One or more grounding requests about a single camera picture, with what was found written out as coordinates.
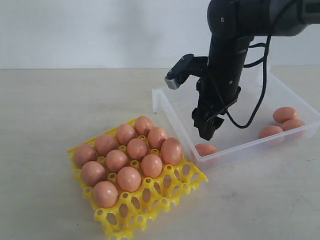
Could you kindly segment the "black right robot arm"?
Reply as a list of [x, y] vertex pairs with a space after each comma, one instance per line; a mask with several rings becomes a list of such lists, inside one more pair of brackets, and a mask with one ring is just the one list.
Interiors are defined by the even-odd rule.
[[196, 84], [192, 112], [199, 136], [209, 141], [240, 93], [239, 81], [250, 43], [257, 36], [292, 37], [320, 22], [317, 0], [212, 0], [207, 65]]

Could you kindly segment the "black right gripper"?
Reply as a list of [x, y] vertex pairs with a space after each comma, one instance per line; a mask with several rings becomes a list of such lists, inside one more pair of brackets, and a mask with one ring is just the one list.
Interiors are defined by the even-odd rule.
[[219, 115], [225, 115], [230, 106], [238, 101], [241, 87], [237, 86], [235, 92], [228, 92], [226, 88], [219, 89], [219, 85], [208, 77], [201, 77], [196, 82], [198, 101], [192, 111], [193, 126], [197, 128], [199, 137], [211, 140], [215, 131], [224, 122]]

